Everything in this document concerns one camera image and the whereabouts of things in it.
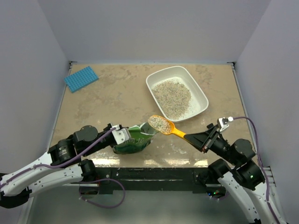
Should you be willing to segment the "green litter bag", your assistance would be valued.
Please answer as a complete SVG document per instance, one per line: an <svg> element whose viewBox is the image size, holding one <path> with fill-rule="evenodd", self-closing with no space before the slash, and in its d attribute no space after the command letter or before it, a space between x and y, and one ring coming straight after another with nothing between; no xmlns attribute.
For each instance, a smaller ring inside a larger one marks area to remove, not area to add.
<svg viewBox="0 0 299 224"><path fill-rule="evenodd" d="M113 147L115 154L135 154L143 151L151 142L152 138L158 133L148 122L130 127L131 138L120 145Z"/></svg>

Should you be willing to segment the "yellow plastic scoop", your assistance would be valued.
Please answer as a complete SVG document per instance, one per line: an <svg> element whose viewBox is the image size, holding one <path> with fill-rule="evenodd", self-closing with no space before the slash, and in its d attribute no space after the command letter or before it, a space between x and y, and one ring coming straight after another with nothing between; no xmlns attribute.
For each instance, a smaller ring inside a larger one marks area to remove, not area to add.
<svg viewBox="0 0 299 224"><path fill-rule="evenodd" d="M159 131L160 133L162 133L164 135L174 134L182 139L186 135L186 133L178 130L175 127L173 122L171 122L170 120L168 120L164 117L158 116L158 115L150 116L148 119L148 123L152 128L154 128L155 130Z"/></svg>

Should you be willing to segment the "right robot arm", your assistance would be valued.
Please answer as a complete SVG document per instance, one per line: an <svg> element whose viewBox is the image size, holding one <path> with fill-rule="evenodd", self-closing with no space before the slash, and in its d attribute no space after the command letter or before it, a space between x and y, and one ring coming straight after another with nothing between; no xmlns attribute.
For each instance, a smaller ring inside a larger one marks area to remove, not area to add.
<svg viewBox="0 0 299 224"><path fill-rule="evenodd" d="M269 192L265 171L252 159L256 155L249 140L237 139L233 144L223 138L232 117L220 118L201 133L183 138L200 152L209 150L220 158L208 166L208 178L220 183L240 206L250 224L284 224Z"/></svg>

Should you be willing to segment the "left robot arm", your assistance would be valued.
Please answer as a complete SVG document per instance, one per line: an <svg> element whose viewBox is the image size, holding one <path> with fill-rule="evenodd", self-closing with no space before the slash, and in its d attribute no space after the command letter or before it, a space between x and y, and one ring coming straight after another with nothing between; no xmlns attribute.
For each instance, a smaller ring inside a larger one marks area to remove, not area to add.
<svg viewBox="0 0 299 224"><path fill-rule="evenodd" d="M128 128L122 125L108 124L102 132L93 126L82 127L32 163L10 174L1 174L1 207L18 207L35 195L64 184L94 182L98 179L95 165L82 157L120 145L130 137Z"/></svg>

